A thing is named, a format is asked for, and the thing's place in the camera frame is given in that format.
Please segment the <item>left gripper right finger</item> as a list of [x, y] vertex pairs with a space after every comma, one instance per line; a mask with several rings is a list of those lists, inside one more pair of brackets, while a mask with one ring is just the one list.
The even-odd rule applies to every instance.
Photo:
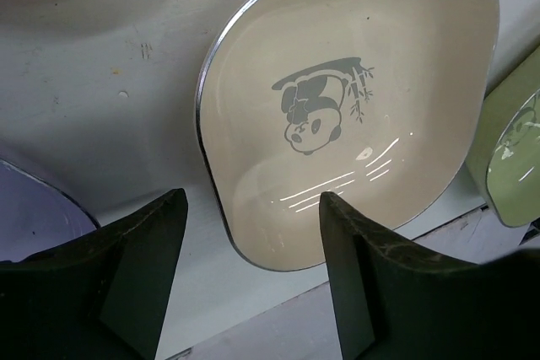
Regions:
[[536, 359], [539, 253], [473, 264], [321, 195], [321, 240], [345, 359]]

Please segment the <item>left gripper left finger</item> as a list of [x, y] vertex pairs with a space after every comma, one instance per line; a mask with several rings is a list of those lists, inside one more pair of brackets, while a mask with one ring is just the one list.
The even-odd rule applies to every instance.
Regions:
[[152, 359], [186, 229], [183, 189], [1, 264], [4, 359]]

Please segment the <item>cream square panda plate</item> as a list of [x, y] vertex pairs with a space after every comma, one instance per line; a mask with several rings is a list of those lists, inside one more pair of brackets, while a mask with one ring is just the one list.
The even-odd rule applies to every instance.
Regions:
[[470, 148], [499, 0], [248, 0], [203, 64], [197, 138], [250, 264], [324, 261], [330, 191], [388, 228], [431, 206]]

